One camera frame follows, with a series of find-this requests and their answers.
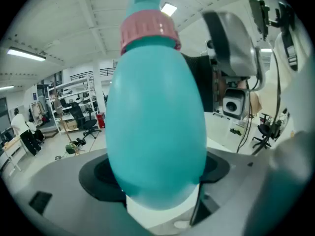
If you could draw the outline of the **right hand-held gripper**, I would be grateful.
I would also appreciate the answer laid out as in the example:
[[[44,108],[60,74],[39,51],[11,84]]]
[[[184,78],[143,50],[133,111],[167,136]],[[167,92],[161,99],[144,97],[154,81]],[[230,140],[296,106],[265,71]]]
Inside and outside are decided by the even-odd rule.
[[[260,48],[253,44],[242,20],[228,11],[202,13],[215,52],[217,68],[209,56],[190,57],[182,54],[196,82],[204,112],[222,113],[241,120],[248,113],[249,90],[245,80],[253,76],[257,85],[265,86],[265,73]]]

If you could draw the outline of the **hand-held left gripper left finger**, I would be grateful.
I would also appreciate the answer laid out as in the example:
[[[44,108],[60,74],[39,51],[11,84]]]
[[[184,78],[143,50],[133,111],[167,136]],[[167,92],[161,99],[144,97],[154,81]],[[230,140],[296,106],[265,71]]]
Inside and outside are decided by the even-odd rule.
[[[14,200],[46,236],[151,235],[122,203],[99,201],[81,186],[81,168],[105,156],[105,151],[91,151],[56,160],[30,177]]]

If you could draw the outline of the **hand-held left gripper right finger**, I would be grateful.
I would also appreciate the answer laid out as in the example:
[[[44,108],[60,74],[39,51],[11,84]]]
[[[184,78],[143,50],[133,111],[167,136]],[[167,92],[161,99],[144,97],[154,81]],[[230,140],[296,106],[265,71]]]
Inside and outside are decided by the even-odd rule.
[[[250,210],[260,192],[268,153],[243,155],[208,148],[211,155],[226,160],[230,170],[215,183],[203,185],[202,202],[209,216],[192,226],[192,236],[242,236]]]

